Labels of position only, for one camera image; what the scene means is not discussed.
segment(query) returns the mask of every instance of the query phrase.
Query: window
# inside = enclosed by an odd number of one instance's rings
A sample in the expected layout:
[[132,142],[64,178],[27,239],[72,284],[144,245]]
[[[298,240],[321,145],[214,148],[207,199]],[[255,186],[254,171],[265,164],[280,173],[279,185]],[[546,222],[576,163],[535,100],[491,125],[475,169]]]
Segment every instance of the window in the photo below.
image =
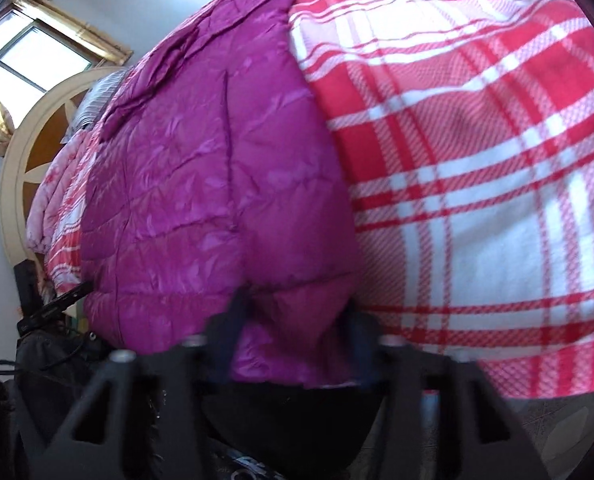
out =
[[0,19],[0,101],[14,126],[48,90],[101,58],[18,10]]

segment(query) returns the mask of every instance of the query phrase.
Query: red and white plaid blanket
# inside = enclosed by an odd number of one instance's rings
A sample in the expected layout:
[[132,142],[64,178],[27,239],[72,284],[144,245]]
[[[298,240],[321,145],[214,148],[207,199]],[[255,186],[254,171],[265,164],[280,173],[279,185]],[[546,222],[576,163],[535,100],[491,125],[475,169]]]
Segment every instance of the red and white plaid blanket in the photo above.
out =
[[88,134],[86,152],[76,161],[77,170],[62,199],[52,244],[44,260],[46,273],[59,295],[81,283],[81,217],[86,208],[88,175],[99,147],[99,124]]
[[291,41],[349,180],[360,303],[505,396],[594,390],[594,30],[574,1],[297,0]]

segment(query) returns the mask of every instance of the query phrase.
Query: black mount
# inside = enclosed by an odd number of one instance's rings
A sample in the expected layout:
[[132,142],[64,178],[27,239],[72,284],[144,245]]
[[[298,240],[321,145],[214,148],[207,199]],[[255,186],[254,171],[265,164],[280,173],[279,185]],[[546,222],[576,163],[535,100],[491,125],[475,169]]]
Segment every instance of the black mount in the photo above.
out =
[[[149,478],[146,453],[141,453],[143,460],[129,453],[136,442],[148,439],[150,423],[138,409],[147,392],[158,395],[159,438],[152,451],[161,459],[158,478],[215,480],[199,399],[211,384],[229,380],[250,304],[248,293],[239,290],[228,311],[211,318],[203,335],[167,352],[113,352],[55,438],[30,464],[32,478]],[[344,314],[342,330],[357,387],[379,388],[387,395],[371,480],[419,479],[424,390],[440,395],[436,480],[549,479],[528,436],[476,364],[457,363],[381,336],[376,319],[353,305]]]

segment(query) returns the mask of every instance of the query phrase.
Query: down jacket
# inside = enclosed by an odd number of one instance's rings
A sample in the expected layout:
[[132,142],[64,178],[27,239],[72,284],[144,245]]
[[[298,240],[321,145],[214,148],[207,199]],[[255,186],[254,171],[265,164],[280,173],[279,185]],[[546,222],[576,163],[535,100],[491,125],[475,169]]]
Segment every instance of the down jacket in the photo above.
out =
[[348,378],[335,320],[359,249],[333,140],[289,51],[293,1],[216,0],[107,111],[81,255],[91,329],[115,345],[164,351],[247,284],[234,379]]

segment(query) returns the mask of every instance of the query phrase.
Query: gray carpet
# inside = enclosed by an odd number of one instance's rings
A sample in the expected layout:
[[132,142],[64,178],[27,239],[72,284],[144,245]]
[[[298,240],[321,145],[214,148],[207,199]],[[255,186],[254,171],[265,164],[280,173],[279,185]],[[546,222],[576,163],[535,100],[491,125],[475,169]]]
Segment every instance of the gray carpet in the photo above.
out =
[[[565,480],[594,441],[594,394],[564,399],[508,402],[533,440],[551,478]],[[434,419],[430,412],[435,407],[436,402],[426,406],[427,420]],[[367,477],[382,416],[383,411],[379,413],[363,449],[349,468],[351,480],[363,480]],[[422,446],[421,480],[433,480],[437,430],[432,423],[428,423],[424,429]]]

